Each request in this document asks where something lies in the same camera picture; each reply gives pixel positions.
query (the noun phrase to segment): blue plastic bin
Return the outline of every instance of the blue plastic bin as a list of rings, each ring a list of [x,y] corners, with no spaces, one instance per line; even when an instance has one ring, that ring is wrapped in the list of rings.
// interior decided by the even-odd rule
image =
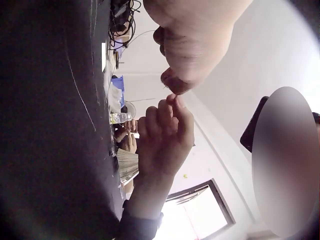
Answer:
[[[124,93],[124,82],[123,82],[123,76],[121,76],[120,78],[112,78],[111,82],[116,88],[118,88],[118,89],[120,89],[122,91],[122,98],[121,98],[121,101],[120,101],[120,105],[121,105],[121,108],[123,108],[124,107],[124,95],[123,95],[123,93]]]

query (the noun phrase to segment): window frame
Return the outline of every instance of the window frame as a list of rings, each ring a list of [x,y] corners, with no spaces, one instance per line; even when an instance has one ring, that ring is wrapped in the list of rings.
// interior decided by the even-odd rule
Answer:
[[[203,188],[205,188],[206,186],[209,186],[209,188],[211,189],[212,194],[213,194],[214,198],[216,199],[216,201],[217,201],[217,203],[223,213],[223,216],[225,217],[225,219],[227,221],[227,225],[222,227],[220,230],[225,229],[225,228],[229,228],[231,225],[234,225],[236,223],[235,219],[232,216],[226,201],[221,197],[220,192],[218,191],[218,188],[216,187],[216,184],[213,179],[211,179],[207,182],[201,183],[199,185],[196,185],[192,188],[189,188],[189,189],[177,192],[177,193],[172,193],[167,196],[167,199],[165,202],[169,202],[171,200],[177,200],[178,197],[186,197],[186,196],[193,194],[197,191],[203,190]]]

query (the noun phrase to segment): window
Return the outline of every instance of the window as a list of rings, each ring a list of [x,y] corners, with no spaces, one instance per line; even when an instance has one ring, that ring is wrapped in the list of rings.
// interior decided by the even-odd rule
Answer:
[[[200,240],[225,229],[234,220],[213,181],[171,194],[155,240]]]

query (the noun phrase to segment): black table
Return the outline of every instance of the black table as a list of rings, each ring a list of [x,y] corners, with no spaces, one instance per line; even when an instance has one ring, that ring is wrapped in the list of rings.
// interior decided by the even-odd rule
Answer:
[[[110,239],[124,200],[101,72],[110,0],[8,2],[0,6],[3,219],[35,231],[32,239]]]

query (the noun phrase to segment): plastic water bottle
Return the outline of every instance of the plastic water bottle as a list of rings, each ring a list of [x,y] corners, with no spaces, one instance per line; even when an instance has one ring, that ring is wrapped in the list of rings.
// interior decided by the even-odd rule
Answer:
[[[110,124],[119,124],[132,120],[131,113],[111,113]]]

